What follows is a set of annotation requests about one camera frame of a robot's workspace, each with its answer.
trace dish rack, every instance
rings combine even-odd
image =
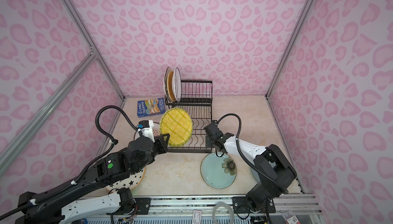
[[[213,81],[182,80],[182,95],[179,102],[172,102],[165,95],[165,104],[170,108],[179,107],[189,113],[193,132],[191,138],[181,147],[169,147],[170,153],[211,153],[206,145],[206,132],[203,129],[211,123],[213,102]]]

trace black mounting plate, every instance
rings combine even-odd
[[[147,215],[150,209],[151,198],[134,198],[136,205],[138,206],[137,215]]]
[[[248,214],[250,211],[248,210],[248,200],[247,197],[232,197],[232,206],[235,214]],[[268,206],[269,213],[275,213],[276,207],[273,205]],[[264,213],[264,209],[261,209],[258,213]]]

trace pink patterned wall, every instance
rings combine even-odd
[[[265,94],[305,0],[73,0],[126,95],[168,66],[215,94]]]
[[[273,94],[331,224],[393,222],[393,0],[317,0]]]
[[[19,195],[26,191],[43,192],[78,175],[104,139],[94,123],[98,110],[119,104],[102,69],[93,62],[0,179],[0,213],[16,208]],[[114,110],[101,115],[103,129],[114,115]]]
[[[60,0],[0,0],[0,155],[87,55]]]

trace dish rack wire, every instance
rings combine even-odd
[[[213,103],[213,81],[182,80],[182,94],[179,102],[172,102],[165,95],[165,104],[170,108],[178,107],[189,113],[193,132],[191,138],[181,147],[168,147],[170,153],[211,153],[206,145],[206,132],[203,129],[211,123]]]

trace book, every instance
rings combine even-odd
[[[138,101],[138,117],[165,113],[164,98],[146,99]]]

